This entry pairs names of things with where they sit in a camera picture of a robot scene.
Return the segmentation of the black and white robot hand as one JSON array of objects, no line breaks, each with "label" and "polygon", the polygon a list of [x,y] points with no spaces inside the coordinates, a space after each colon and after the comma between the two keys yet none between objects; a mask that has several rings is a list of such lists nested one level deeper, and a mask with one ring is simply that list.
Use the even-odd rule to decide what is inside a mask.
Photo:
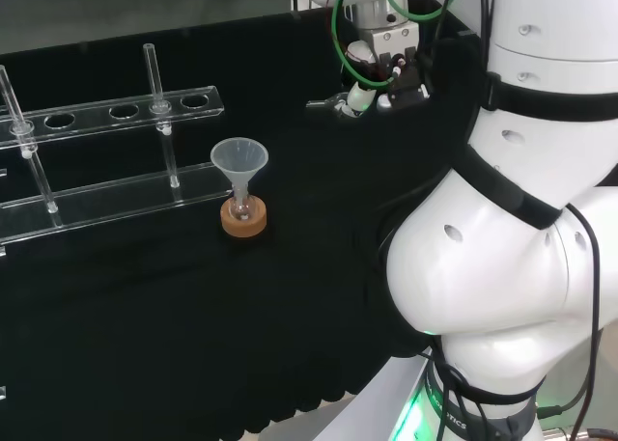
[{"label": "black and white robot hand", "polygon": [[335,42],[344,85],[349,88],[336,100],[335,110],[340,115],[358,118],[372,107],[389,112],[429,99],[417,61],[416,23],[361,29],[359,35],[358,41]]}]

